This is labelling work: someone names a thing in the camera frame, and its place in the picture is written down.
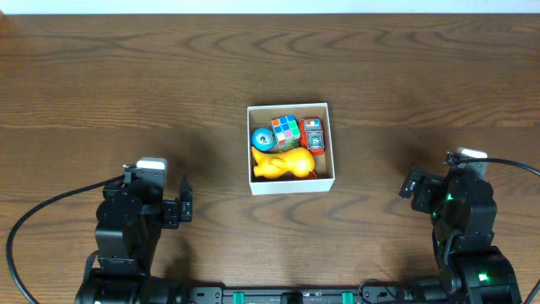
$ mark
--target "colorful cube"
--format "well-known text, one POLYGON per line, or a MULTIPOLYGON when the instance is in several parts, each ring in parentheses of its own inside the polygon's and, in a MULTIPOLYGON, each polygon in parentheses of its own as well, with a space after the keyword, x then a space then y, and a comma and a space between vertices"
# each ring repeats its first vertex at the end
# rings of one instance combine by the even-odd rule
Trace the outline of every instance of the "colorful cube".
POLYGON ((300 130, 293 115, 272 120, 279 149, 292 149, 300 146, 300 130))

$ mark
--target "open box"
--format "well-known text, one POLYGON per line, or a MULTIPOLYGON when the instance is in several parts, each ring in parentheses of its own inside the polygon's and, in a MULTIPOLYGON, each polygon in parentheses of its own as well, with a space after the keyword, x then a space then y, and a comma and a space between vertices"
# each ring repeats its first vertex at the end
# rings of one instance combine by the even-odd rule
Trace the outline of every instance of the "open box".
MULTIPOLYGON (((278 152, 274 146, 268 153, 278 152)), ((247 108, 247 158, 250 188, 253 195, 277 194, 277 193, 310 193, 329 191, 336 180, 334 173, 334 158, 332 153, 332 136, 330 133, 330 117, 328 116, 328 104, 304 104, 282 106, 250 106, 247 108), (251 155, 251 134, 258 128, 270 128, 270 122, 274 118, 294 115, 296 121, 305 117, 319 117, 324 128, 324 155, 316 155, 315 171, 317 179, 295 180, 292 173, 287 173, 277 180, 269 180, 264 177, 253 175, 253 166, 257 163, 251 155)))

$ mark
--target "white backdrop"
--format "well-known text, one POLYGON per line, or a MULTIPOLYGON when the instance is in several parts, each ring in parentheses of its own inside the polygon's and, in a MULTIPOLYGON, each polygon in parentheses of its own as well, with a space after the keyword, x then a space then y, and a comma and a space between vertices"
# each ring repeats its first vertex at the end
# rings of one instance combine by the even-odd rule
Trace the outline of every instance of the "white backdrop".
POLYGON ((540 0, 0 0, 6 14, 540 13, 540 0))

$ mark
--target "yellow plastic animal toy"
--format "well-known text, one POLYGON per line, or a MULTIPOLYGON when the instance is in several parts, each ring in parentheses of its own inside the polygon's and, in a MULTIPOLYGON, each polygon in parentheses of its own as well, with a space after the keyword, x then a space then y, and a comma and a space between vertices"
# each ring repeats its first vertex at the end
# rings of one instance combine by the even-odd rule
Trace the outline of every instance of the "yellow plastic animal toy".
POLYGON ((296 177, 308 177, 315 170, 315 159, 306 148, 266 154, 251 146, 251 153, 257 162, 257 166, 253 167, 256 177, 276 179, 288 171, 293 172, 296 177))

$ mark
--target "wooden table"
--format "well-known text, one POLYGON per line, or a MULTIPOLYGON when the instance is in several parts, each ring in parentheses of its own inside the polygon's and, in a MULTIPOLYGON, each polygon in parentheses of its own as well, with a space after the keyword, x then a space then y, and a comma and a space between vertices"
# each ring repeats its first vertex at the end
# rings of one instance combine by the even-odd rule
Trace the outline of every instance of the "wooden table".
MULTIPOLYGON (((358 285, 435 274, 429 216, 397 191, 459 146, 540 166, 536 15, 8 16, 0 29, 0 241, 46 198, 161 156, 195 216, 153 274, 238 285, 358 285), (246 107, 327 102, 329 193, 251 196, 246 107)), ((540 277, 540 182, 490 165, 494 245, 526 296, 540 277)), ((97 246, 100 191, 30 218, 15 261, 69 303, 97 246)), ((24 303, 0 263, 0 302, 24 303)))

